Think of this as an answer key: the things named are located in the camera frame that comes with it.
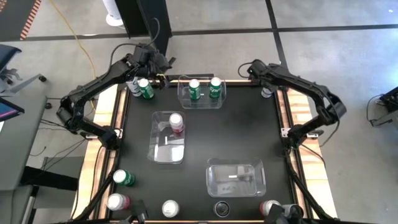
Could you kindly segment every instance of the white soda can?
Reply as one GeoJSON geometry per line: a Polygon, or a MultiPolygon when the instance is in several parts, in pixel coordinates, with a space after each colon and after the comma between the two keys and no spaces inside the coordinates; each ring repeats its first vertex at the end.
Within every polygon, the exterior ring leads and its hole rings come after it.
{"type": "Polygon", "coordinates": [[[142,93],[139,89],[139,86],[138,86],[138,78],[137,77],[134,77],[134,79],[132,81],[126,82],[126,85],[127,85],[127,87],[129,87],[133,96],[138,97],[138,96],[142,95],[142,93]]]}

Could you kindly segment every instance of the wire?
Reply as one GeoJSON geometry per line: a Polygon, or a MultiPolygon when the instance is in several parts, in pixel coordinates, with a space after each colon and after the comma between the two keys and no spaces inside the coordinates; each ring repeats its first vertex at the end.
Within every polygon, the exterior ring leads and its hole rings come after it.
{"type": "MultiPolygon", "coordinates": [[[[23,185],[28,184],[28,183],[31,182],[32,180],[34,180],[34,179],[40,177],[45,171],[49,170],[52,166],[54,166],[55,164],[57,164],[58,162],[60,162],[62,159],[64,159],[65,157],[67,157],[69,154],[71,154],[74,150],[76,150],[76,149],[83,143],[84,140],[80,141],[80,143],[79,143],[75,148],[73,148],[70,152],[66,153],[66,154],[65,154],[64,156],[62,156],[59,160],[55,161],[53,164],[51,164],[50,166],[48,166],[48,167],[47,167],[46,169],[44,169],[41,173],[37,174],[35,177],[31,178],[30,180],[24,182],[23,185]]],[[[49,160],[48,162],[46,162],[40,169],[44,168],[50,161],[52,161],[52,159],[49,160]]]]}
{"type": "Polygon", "coordinates": [[[383,94],[378,94],[372,98],[370,98],[370,100],[368,101],[368,105],[366,106],[366,119],[367,121],[369,121],[369,123],[372,123],[373,121],[376,121],[377,119],[369,119],[369,104],[371,103],[371,101],[373,99],[375,99],[376,97],[382,96],[383,94]]]}
{"type": "Polygon", "coordinates": [[[14,193],[15,193],[15,189],[12,190],[12,194],[11,194],[11,214],[10,214],[10,224],[12,224],[12,209],[14,207],[14,193]]]}
{"type": "Polygon", "coordinates": [[[240,69],[241,69],[241,67],[242,67],[243,65],[250,65],[250,64],[252,64],[252,63],[251,63],[251,62],[246,62],[246,63],[243,63],[243,64],[241,64],[241,65],[239,66],[239,68],[238,68],[238,75],[239,75],[240,77],[242,77],[242,78],[249,78],[249,77],[244,77],[243,75],[241,75],[240,69]]]}
{"type": "Polygon", "coordinates": [[[81,163],[81,166],[80,166],[80,172],[79,172],[79,177],[78,177],[78,184],[77,184],[77,189],[76,189],[75,209],[73,209],[72,216],[70,217],[71,219],[75,216],[76,208],[77,208],[77,205],[78,205],[78,202],[79,202],[79,186],[80,186],[79,181],[80,181],[80,176],[81,176],[81,172],[82,172],[82,170],[83,170],[83,164],[84,164],[84,163],[85,163],[85,162],[84,162],[84,160],[83,160],[83,162],[81,163]]]}
{"type": "Polygon", "coordinates": [[[39,128],[39,130],[68,131],[66,129],[54,129],[54,128],[39,128]]]}
{"type": "Polygon", "coordinates": [[[314,150],[310,149],[308,146],[306,146],[306,145],[304,145],[304,144],[301,144],[301,146],[303,146],[304,148],[308,149],[309,151],[311,151],[312,153],[314,153],[316,156],[318,156],[319,159],[322,160],[323,165],[324,165],[325,168],[326,168],[326,162],[325,162],[325,160],[323,159],[323,157],[322,157],[321,155],[319,155],[319,153],[315,152],[314,150]]]}
{"type": "Polygon", "coordinates": [[[99,149],[98,149],[97,156],[96,156],[95,163],[94,163],[93,183],[91,184],[90,200],[91,200],[91,197],[93,196],[94,182],[95,182],[95,172],[96,172],[98,157],[100,155],[101,149],[102,149],[102,146],[100,146],[99,149]]]}
{"type": "Polygon", "coordinates": [[[57,155],[59,155],[60,153],[65,152],[65,151],[67,151],[68,149],[72,148],[73,146],[76,146],[77,144],[83,142],[84,140],[86,140],[86,139],[83,139],[83,140],[81,140],[81,141],[78,141],[78,142],[72,144],[71,146],[67,147],[66,149],[64,149],[64,150],[62,150],[62,151],[60,151],[60,152],[57,152],[56,155],[53,156],[53,158],[51,158],[50,160],[48,160],[48,161],[47,161],[44,165],[42,165],[42,167],[40,167],[39,169],[43,169],[43,168],[44,168],[48,163],[50,163],[57,155]]]}
{"type": "Polygon", "coordinates": [[[46,119],[42,119],[41,121],[43,121],[45,123],[50,123],[50,124],[47,124],[47,125],[53,125],[53,126],[58,126],[58,127],[65,128],[62,124],[58,124],[58,123],[55,123],[55,122],[52,122],[52,121],[49,121],[49,120],[46,120],[46,119]]]}
{"type": "Polygon", "coordinates": [[[340,118],[338,118],[338,120],[337,120],[337,126],[336,126],[335,130],[329,135],[329,137],[319,147],[323,147],[331,139],[331,137],[337,132],[339,126],[340,126],[340,118]]]}
{"type": "Polygon", "coordinates": [[[48,125],[48,126],[58,127],[58,125],[48,124],[48,123],[45,123],[45,122],[43,122],[43,121],[41,121],[40,124],[45,124],[45,125],[48,125]]]}
{"type": "Polygon", "coordinates": [[[30,156],[39,156],[46,150],[46,148],[47,148],[47,146],[44,146],[43,150],[41,152],[39,152],[38,154],[36,154],[36,155],[32,155],[32,154],[29,154],[29,155],[30,156]]]}
{"type": "Polygon", "coordinates": [[[151,42],[149,42],[149,44],[147,44],[146,46],[153,44],[155,42],[156,38],[159,36],[159,33],[160,33],[160,22],[159,22],[159,20],[156,17],[152,18],[151,20],[155,20],[157,22],[157,32],[156,32],[156,36],[154,37],[154,39],[151,42]]]}
{"type": "MultiPolygon", "coordinates": [[[[70,31],[72,32],[73,36],[75,37],[76,41],[78,42],[79,47],[81,48],[82,51],[84,51],[84,53],[86,54],[88,60],[90,61],[91,68],[93,69],[93,80],[94,80],[94,79],[96,78],[96,72],[95,72],[94,63],[93,63],[93,61],[92,61],[90,55],[88,54],[88,52],[86,51],[86,49],[82,46],[82,44],[81,44],[79,38],[77,38],[77,35],[76,35],[75,31],[72,29],[72,27],[70,26],[69,22],[67,21],[67,18],[65,18],[65,16],[63,16],[63,14],[62,14],[61,11],[58,9],[58,7],[55,5],[55,3],[54,3],[53,0],[50,0],[50,2],[51,2],[51,5],[54,7],[54,9],[55,9],[55,10],[58,12],[58,14],[62,17],[63,21],[66,23],[66,25],[68,26],[68,28],[69,28],[70,31]]],[[[92,100],[90,101],[90,103],[91,103],[91,106],[94,108],[94,103],[93,103],[92,100]]]]}
{"type": "Polygon", "coordinates": [[[108,70],[105,72],[105,75],[101,78],[101,80],[103,80],[103,79],[109,74],[109,72],[111,71],[112,61],[113,61],[113,55],[114,55],[115,51],[116,51],[118,48],[120,48],[121,46],[125,46],[125,45],[138,46],[138,44],[132,44],[132,43],[123,43],[123,44],[117,45],[117,46],[112,50],[111,59],[109,60],[108,70]]]}

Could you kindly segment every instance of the clear plastic container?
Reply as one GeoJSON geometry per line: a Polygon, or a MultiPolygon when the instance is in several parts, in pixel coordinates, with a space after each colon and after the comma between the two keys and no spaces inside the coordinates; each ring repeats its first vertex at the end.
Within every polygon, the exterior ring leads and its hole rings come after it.
{"type": "Polygon", "coordinates": [[[158,111],[152,115],[148,159],[160,164],[180,164],[184,157],[185,129],[181,133],[173,132],[169,118],[173,113],[185,115],[179,111],[158,111]]]}
{"type": "Polygon", "coordinates": [[[178,100],[184,109],[219,109],[226,99],[225,81],[221,81],[221,93],[218,98],[210,97],[210,80],[213,77],[189,77],[186,75],[178,78],[178,100]],[[196,79],[200,82],[201,97],[198,100],[191,99],[189,92],[190,80],[196,79]]]}
{"type": "Polygon", "coordinates": [[[254,159],[209,159],[207,191],[212,197],[259,197],[266,193],[262,161],[254,159]]]}

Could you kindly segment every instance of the black cable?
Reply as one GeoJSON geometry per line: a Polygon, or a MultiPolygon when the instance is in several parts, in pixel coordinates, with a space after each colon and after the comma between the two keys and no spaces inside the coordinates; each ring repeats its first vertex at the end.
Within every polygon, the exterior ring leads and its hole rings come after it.
{"type": "Polygon", "coordinates": [[[83,170],[83,164],[85,163],[85,161],[83,160],[83,162],[81,163],[80,166],[80,172],[79,172],[79,177],[78,177],[78,183],[77,183],[77,189],[76,189],[76,201],[75,201],[75,209],[72,212],[72,216],[70,217],[70,219],[73,219],[73,217],[75,216],[75,212],[76,212],[76,208],[79,202],[79,186],[80,186],[80,176],[81,176],[81,172],[83,170]]]}
{"type": "MultiPolygon", "coordinates": [[[[62,150],[62,151],[56,153],[56,155],[54,155],[53,158],[51,158],[49,161],[47,161],[40,169],[43,169],[43,168],[44,168],[49,162],[51,162],[51,160],[53,160],[58,154],[60,154],[60,153],[62,153],[62,152],[65,152],[66,150],[70,149],[71,147],[73,147],[73,146],[75,146],[76,144],[79,144],[79,143],[80,143],[80,141],[78,141],[78,142],[74,143],[73,145],[67,147],[66,149],[64,149],[64,150],[62,150]]],[[[45,147],[43,148],[43,150],[42,150],[40,153],[38,153],[37,155],[32,155],[32,154],[29,154],[29,155],[30,155],[30,156],[39,156],[39,155],[40,155],[41,153],[43,153],[46,149],[47,149],[47,147],[45,146],[45,147]]]]}
{"type": "Polygon", "coordinates": [[[24,182],[23,185],[26,185],[26,184],[28,184],[29,182],[31,182],[32,180],[34,180],[34,179],[40,177],[45,171],[49,170],[52,166],[54,166],[55,164],[57,164],[58,162],[60,162],[62,159],[64,159],[65,157],[67,157],[69,154],[71,154],[74,150],[76,150],[76,149],[83,143],[84,140],[80,141],[80,143],[79,143],[75,148],[73,148],[70,152],[68,152],[67,154],[65,154],[65,155],[64,155],[63,157],[61,157],[59,160],[55,161],[53,164],[51,164],[50,166],[48,166],[48,167],[47,167],[46,169],[44,169],[41,173],[37,174],[35,177],[31,178],[30,180],[24,182]]]}
{"type": "Polygon", "coordinates": [[[160,22],[159,22],[159,20],[156,17],[152,18],[151,20],[155,20],[157,22],[157,32],[156,32],[156,36],[154,37],[154,39],[151,42],[149,42],[149,44],[147,44],[146,46],[153,44],[155,42],[157,36],[160,33],[160,22]]]}
{"type": "Polygon", "coordinates": [[[52,122],[52,121],[49,121],[49,120],[46,120],[46,119],[42,119],[41,121],[43,121],[42,123],[47,123],[47,125],[52,125],[52,126],[58,126],[58,127],[61,127],[61,128],[65,128],[62,124],[58,124],[58,123],[55,123],[55,122],[52,122]]]}
{"type": "MultiPolygon", "coordinates": [[[[121,133],[122,133],[122,129],[120,128],[115,128],[115,130],[119,130],[119,134],[118,134],[118,138],[120,137],[121,133]]],[[[96,172],[96,167],[97,167],[97,162],[98,162],[98,156],[100,155],[101,149],[103,146],[100,146],[97,152],[97,156],[95,159],[95,163],[94,163],[94,172],[93,172],[93,183],[91,184],[91,193],[90,193],[90,200],[93,196],[93,189],[94,189],[94,179],[95,179],[95,172],[96,172]]]]}
{"type": "Polygon", "coordinates": [[[250,64],[252,64],[252,62],[246,62],[246,63],[241,64],[241,65],[238,67],[238,75],[239,75],[240,77],[242,77],[242,78],[249,78],[249,77],[244,77],[243,75],[241,75],[240,69],[241,69],[241,67],[242,67],[243,65],[250,65],[250,64]]]}
{"type": "Polygon", "coordinates": [[[337,126],[336,126],[335,130],[329,135],[329,137],[328,137],[328,138],[323,142],[323,144],[320,145],[319,147],[323,147],[323,146],[331,139],[331,137],[337,132],[339,126],[340,126],[340,119],[338,118],[338,120],[337,120],[337,126]]]}
{"type": "Polygon", "coordinates": [[[101,78],[101,80],[103,80],[103,79],[109,74],[109,72],[111,71],[112,61],[113,61],[113,55],[114,55],[115,51],[116,51],[118,48],[120,48],[121,46],[125,46],[125,45],[138,46],[138,44],[132,44],[132,43],[124,43],[124,44],[119,44],[119,45],[117,45],[117,46],[112,50],[111,59],[109,60],[108,70],[105,72],[105,75],[101,78]]]}
{"type": "Polygon", "coordinates": [[[306,145],[304,145],[304,144],[301,144],[301,145],[302,145],[304,148],[306,148],[306,149],[308,149],[309,151],[311,151],[312,153],[314,153],[316,156],[318,156],[319,159],[322,160],[323,165],[324,165],[325,168],[326,168],[326,162],[325,162],[325,160],[323,159],[323,157],[322,157],[321,155],[319,155],[319,153],[315,152],[314,150],[310,149],[308,146],[306,146],[306,145]]]}
{"type": "Polygon", "coordinates": [[[12,224],[12,208],[14,207],[14,193],[15,193],[16,189],[14,189],[12,191],[11,194],[11,214],[10,214],[10,224],[12,224]]]}
{"type": "Polygon", "coordinates": [[[32,154],[29,154],[29,155],[30,156],[39,156],[46,150],[46,148],[47,148],[47,146],[44,146],[43,150],[41,152],[39,152],[38,154],[36,154],[36,155],[32,155],[32,154]]]}
{"type": "Polygon", "coordinates": [[[87,118],[90,114],[92,114],[94,112],[94,108],[91,109],[91,111],[85,116],[85,118],[87,118]]]}
{"type": "Polygon", "coordinates": [[[98,157],[100,155],[101,149],[102,149],[102,146],[100,146],[99,149],[98,149],[97,156],[96,156],[95,163],[94,163],[93,183],[91,184],[90,200],[91,200],[91,197],[93,196],[93,189],[94,189],[94,182],[95,182],[95,172],[96,172],[95,168],[97,167],[98,157]]]}
{"type": "Polygon", "coordinates": [[[378,95],[370,98],[370,100],[368,101],[368,105],[366,106],[366,119],[367,119],[367,121],[369,121],[369,123],[372,123],[373,121],[377,121],[379,119],[379,118],[378,119],[369,119],[369,104],[371,103],[371,101],[373,99],[375,99],[376,97],[382,96],[382,95],[383,94],[378,94],[378,95]]]}
{"type": "Polygon", "coordinates": [[[84,140],[86,140],[86,139],[83,139],[83,140],[81,140],[81,141],[78,141],[78,142],[74,143],[73,145],[67,147],[66,149],[57,152],[56,155],[53,156],[53,158],[49,159],[49,160],[48,160],[42,167],[40,167],[39,169],[43,169],[47,164],[49,164],[53,159],[55,159],[57,155],[59,155],[60,153],[65,152],[65,151],[67,151],[68,149],[72,148],[73,146],[76,146],[77,144],[83,142],[84,140]]]}
{"type": "Polygon", "coordinates": [[[59,127],[59,126],[56,125],[56,124],[46,123],[45,121],[41,121],[40,123],[41,123],[41,124],[45,124],[45,125],[49,125],[49,126],[59,127]]]}
{"type": "Polygon", "coordinates": [[[51,130],[51,131],[68,131],[66,129],[54,129],[54,128],[39,128],[39,130],[51,130]]]}

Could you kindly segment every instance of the chair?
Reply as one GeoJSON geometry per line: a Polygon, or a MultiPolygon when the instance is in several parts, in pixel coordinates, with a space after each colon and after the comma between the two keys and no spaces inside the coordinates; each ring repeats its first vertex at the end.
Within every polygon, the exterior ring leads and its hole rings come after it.
{"type": "Polygon", "coordinates": [[[20,82],[18,85],[14,85],[14,78],[19,81],[22,79],[15,68],[7,69],[7,64],[17,53],[21,52],[16,47],[0,44],[0,96],[14,96],[18,91],[36,80],[36,78],[42,82],[47,80],[43,75],[38,74],[26,81],[20,82]]]}

